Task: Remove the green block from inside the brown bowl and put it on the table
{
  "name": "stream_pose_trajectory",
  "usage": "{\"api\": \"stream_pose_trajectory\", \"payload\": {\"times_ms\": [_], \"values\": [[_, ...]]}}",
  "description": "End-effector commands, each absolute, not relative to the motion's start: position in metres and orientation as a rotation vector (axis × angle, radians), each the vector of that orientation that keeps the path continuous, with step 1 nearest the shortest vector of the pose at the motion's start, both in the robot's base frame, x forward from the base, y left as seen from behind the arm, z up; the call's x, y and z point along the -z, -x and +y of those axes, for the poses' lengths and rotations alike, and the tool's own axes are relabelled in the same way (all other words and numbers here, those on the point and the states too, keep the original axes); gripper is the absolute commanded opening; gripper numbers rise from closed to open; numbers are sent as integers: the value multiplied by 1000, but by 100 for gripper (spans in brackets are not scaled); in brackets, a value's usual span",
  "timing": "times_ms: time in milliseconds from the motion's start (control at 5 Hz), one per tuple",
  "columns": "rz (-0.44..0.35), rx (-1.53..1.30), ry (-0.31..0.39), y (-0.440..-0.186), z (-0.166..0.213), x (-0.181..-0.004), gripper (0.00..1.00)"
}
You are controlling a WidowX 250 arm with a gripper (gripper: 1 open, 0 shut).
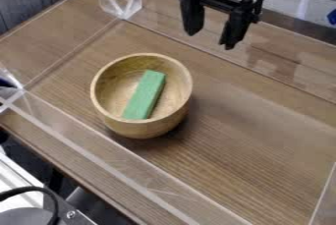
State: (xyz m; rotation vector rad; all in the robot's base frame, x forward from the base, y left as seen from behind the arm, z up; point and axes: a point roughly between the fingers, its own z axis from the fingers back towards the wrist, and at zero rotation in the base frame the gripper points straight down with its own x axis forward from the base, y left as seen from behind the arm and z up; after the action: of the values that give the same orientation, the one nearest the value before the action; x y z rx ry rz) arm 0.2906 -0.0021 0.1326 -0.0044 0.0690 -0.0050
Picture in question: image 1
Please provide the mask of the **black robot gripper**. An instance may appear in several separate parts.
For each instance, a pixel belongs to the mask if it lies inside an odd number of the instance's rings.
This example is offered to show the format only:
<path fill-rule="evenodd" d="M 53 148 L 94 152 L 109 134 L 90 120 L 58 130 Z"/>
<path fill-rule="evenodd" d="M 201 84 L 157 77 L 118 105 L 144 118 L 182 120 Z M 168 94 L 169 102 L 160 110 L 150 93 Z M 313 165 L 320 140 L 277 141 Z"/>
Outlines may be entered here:
<path fill-rule="evenodd" d="M 204 6 L 228 14 L 218 44 L 230 50 L 242 40 L 250 23 L 260 21 L 264 0 L 180 0 L 184 31 L 194 35 L 204 27 Z"/>

